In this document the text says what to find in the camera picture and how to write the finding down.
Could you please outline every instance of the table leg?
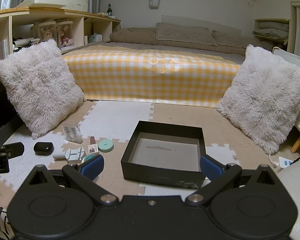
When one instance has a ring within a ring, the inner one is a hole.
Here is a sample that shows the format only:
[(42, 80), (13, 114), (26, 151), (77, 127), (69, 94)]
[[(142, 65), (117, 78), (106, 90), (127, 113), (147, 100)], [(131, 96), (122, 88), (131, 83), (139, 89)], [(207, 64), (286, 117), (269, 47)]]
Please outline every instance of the table leg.
[(292, 146), (291, 148), (291, 152), (292, 153), (295, 153), (298, 148), (300, 147), (300, 137), (298, 138), (298, 140), (295, 142), (295, 144)]

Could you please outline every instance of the extension cord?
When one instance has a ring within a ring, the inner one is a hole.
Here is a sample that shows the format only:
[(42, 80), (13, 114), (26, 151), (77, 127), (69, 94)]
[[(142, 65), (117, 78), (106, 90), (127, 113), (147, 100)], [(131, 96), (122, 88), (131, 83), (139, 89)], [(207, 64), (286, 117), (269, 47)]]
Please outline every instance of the extension cord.
[(274, 163), (275, 163), (275, 171), (279, 172), (282, 171), (284, 168), (290, 166), (293, 163), (293, 161), (279, 156), (279, 160)]

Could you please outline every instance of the mint green lid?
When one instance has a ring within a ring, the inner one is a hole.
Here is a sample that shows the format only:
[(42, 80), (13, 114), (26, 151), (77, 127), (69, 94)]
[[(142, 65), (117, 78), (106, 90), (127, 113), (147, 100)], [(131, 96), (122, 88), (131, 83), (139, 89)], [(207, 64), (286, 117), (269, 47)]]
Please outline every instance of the mint green lid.
[(109, 139), (102, 140), (98, 143), (98, 148), (100, 152), (110, 152), (113, 149), (113, 142)]

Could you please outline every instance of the yellow gingham cloth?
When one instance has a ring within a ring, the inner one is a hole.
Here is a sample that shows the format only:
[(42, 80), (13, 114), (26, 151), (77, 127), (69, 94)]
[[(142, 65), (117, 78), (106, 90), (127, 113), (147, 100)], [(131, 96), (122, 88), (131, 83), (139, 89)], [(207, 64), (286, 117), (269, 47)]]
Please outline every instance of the yellow gingham cloth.
[(63, 55), (87, 99), (215, 107), (240, 65), (190, 52), (90, 46)]

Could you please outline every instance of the white fluffy pillow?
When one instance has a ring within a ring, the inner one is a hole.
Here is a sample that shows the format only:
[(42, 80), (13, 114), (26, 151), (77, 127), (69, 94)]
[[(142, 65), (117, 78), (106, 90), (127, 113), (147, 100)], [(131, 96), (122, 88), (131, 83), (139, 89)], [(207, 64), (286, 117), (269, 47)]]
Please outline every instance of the white fluffy pillow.
[(84, 100), (54, 40), (0, 60), (0, 77), (33, 139), (55, 128)]
[(217, 110), (267, 154), (277, 152), (300, 112), (300, 67), (249, 45)]

